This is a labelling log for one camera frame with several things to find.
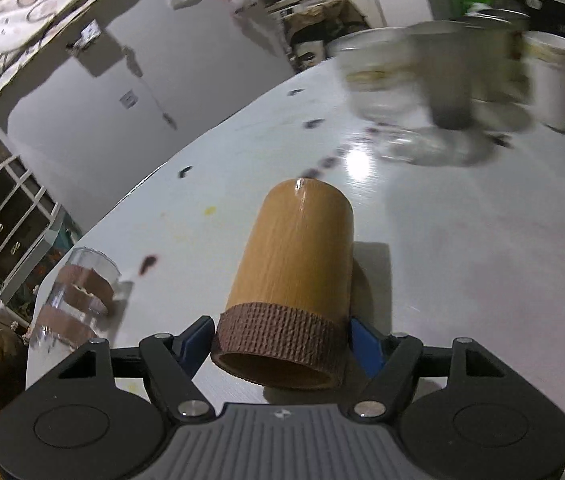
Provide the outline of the wooden cup with brown band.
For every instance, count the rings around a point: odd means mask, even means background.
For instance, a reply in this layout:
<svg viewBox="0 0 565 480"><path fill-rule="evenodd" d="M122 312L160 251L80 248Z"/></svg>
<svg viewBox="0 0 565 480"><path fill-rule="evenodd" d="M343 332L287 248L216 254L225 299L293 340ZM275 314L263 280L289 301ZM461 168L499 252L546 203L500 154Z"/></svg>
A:
<svg viewBox="0 0 565 480"><path fill-rule="evenodd" d="M344 377L354 214L308 178L265 197L217 324L213 362L270 388L337 388Z"/></svg>

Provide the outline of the cream paper cup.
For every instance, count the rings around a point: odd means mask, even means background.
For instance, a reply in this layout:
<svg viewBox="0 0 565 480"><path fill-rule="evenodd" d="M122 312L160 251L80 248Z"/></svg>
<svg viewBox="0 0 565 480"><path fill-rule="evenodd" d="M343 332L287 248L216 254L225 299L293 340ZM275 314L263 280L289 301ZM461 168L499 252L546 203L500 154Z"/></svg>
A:
<svg viewBox="0 0 565 480"><path fill-rule="evenodd" d="M528 30L523 40L532 115L537 122L565 132L565 38Z"/></svg>

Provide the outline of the clear glass with brown tape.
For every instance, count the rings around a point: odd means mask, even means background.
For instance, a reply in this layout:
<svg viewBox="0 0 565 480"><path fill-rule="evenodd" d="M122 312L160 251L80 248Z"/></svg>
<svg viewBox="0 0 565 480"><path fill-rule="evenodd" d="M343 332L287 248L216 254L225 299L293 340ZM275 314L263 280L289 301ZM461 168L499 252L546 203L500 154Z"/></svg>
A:
<svg viewBox="0 0 565 480"><path fill-rule="evenodd" d="M74 248L37 315L30 347L62 344L75 350L96 338L115 313L120 277L118 266L102 252Z"/></svg>

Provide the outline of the white drawer cabinet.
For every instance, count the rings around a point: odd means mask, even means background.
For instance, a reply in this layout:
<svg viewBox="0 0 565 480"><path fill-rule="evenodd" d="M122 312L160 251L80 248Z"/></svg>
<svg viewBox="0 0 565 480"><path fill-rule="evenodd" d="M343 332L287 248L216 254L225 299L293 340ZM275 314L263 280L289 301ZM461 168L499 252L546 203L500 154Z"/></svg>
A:
<svg viewBox="0 0 565 480"><path fill-rule="evenodd" d="M23 261L60 209L20 157L0 161L0 280Z"/></svg>

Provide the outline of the ribbed stemmed glass goblet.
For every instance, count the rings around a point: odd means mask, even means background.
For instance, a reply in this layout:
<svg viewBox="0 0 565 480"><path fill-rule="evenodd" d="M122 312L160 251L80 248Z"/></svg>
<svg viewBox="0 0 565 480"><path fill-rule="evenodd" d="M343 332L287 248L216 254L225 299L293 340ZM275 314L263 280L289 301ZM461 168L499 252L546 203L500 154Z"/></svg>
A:
<svg viewBox="0 0 565 480"><path fill-rule="evenodd" d="M379 154L419 164L447 149L452 131L435 126L424 102L407 27L354 32L332 53L353 112L372 122Z"/></svg>

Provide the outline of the frosted grey glass tumbler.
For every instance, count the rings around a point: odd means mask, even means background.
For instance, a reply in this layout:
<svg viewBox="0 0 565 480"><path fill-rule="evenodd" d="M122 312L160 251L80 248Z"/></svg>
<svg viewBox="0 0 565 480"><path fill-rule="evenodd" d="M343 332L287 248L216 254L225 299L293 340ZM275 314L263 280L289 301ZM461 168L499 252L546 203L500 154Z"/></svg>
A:
<svg viewBox="0 0 565 480"><path fill-rule="evenodd" d="M470 28L458 21L430 21L411 25L407 32L433 124L447 130L469 128L473 123Z"/></svg>

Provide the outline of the wall power socket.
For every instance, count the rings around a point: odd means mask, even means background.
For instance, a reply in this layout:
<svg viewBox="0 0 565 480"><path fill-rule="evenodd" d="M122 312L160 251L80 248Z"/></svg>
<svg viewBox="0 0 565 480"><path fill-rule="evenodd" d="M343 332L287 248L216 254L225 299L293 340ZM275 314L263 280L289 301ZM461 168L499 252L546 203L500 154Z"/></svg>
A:
<svg viewBox="0 0 565 480"><path fill-rule="evenodd" d="M120 97L120 102L123 105L123 107L125 108L125 110L129 110L130 107L133 107L137 104L138 98L136 96L136 93L133 92L133 90L130 90L130 91L125 92Z"/></svg>

